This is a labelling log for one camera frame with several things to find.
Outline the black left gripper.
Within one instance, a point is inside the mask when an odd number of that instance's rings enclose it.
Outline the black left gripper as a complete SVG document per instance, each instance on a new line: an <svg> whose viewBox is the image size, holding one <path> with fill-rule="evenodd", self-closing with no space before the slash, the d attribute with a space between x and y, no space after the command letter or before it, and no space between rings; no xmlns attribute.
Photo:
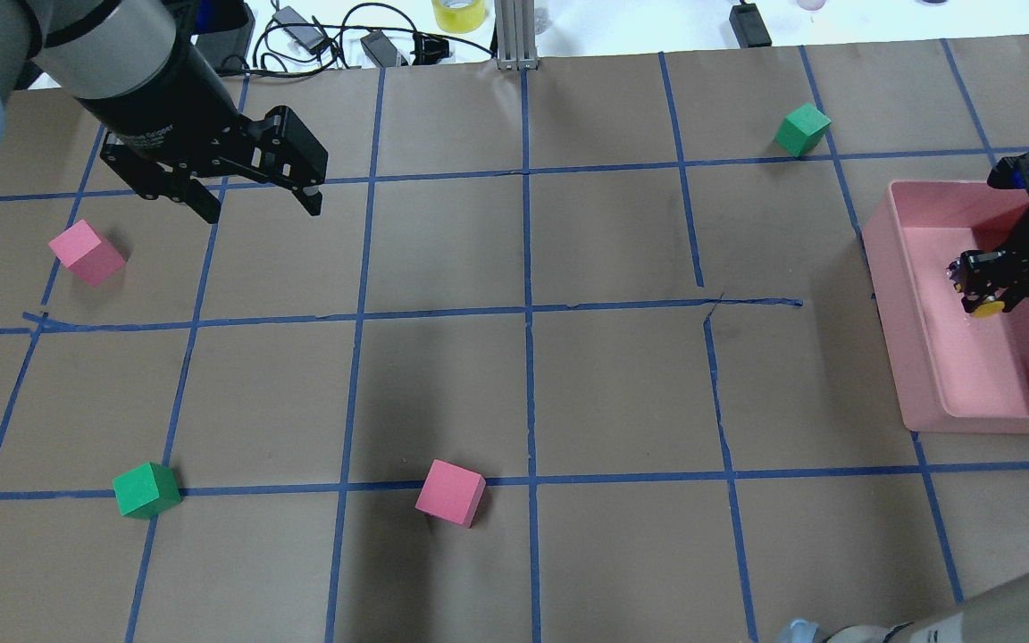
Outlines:
<svg viewBox="0 0 1029 643"><path fill-rule="evenodd" d="M322 215L326 147L289 106L274 106L260 121L242 114L183 37L143 85L80 102L113 136L102 146L104 163L139 197L179 201L217 224L221 200L200 180L239 176L285 188L309 216Z"/></svg>

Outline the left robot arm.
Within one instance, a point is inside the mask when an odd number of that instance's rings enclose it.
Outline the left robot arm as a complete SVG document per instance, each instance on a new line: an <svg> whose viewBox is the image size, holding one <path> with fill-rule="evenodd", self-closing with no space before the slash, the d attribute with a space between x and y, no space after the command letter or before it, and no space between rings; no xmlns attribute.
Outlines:
<svg viewBox="0 0 1029 643"><path fill-rule="evenodd" d="M261 121L242 114L193 42L249 17L244 1L0 1L0 143L5 105L33 64L106 127L99 157L135 195L215 224L221 203L203 180L237 176L319 215L325 146L288 106Z"/></svg>

